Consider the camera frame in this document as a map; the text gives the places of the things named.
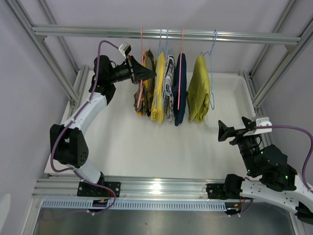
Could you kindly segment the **camouflage trousers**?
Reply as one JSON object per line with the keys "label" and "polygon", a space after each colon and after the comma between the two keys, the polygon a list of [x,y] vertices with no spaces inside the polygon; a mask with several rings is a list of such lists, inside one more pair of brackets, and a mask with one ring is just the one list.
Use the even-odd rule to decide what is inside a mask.
{"label": "camouflage trousers", "polygon": [[[156,71],[154,56],[151,50],[143,54],[143,66]],[[138,85],[138,90],[134,94],[134,108],[138,115],[148,117],[151,115],[152,101],[154,97],[155,76],[145,80]]]}

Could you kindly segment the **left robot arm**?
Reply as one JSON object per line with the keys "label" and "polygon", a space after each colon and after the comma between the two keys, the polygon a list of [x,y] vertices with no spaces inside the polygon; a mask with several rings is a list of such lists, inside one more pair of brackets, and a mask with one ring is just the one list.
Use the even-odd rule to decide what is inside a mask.
{"label": "left robot arm", "polygon": [[139,84],[156,76],[153,65],[142,65],[133,56],[127,56],[120,65],[100,55],[94,60],[94,75],[89,97],[63,124],[51,126],[50,166],[56,173],[73,171],[94,196],[102,195],[109,188],[105,178],[88,160],[89,148],[85,133],[98,114],[111,102],[116,91],[115,83],[131,80]]}

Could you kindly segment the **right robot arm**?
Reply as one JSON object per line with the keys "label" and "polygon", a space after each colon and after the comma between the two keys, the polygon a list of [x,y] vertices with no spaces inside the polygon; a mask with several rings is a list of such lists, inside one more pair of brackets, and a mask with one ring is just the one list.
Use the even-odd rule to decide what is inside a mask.
{"label": "right robot arm", "polygon": [[230,145],[239,148],[247,176],[259,177],[254,183],[235,174],[228,174],[223,185],[223,194],[227,198],[251,198],[263,200],[281,207],[300,221],[313,223],[313,189],[305,180],[304,174],[299,175],[287,161],[287,155],[271,144],[261,149],[261,135],[283,126],[272,125],[268,117],[242,117],[243,129],[235,129],[218,121],[218,141],[233,138]]}

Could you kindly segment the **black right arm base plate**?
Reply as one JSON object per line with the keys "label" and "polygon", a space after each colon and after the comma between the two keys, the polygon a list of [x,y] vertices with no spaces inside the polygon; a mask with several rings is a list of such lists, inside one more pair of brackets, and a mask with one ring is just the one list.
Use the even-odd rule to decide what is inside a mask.
{"label": "black right arm base plate", "polygon": [[206,192],[209,199],[239,199],[242,183],[210,183],[206,185]]}

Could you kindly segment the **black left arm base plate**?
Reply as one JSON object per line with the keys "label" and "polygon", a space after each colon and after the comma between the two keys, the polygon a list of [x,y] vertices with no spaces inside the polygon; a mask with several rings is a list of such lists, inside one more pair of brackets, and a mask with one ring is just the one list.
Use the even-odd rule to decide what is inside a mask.
{"label": "black left arm base plate", "polygon": [[[105,182],[105,187],[111,189],[116,197],[119,197],[121,183],[120,182]],[[85,182],[80,182],[77,190],[78,197],[113,197],[113,194],[104,188],[92,186]]]}

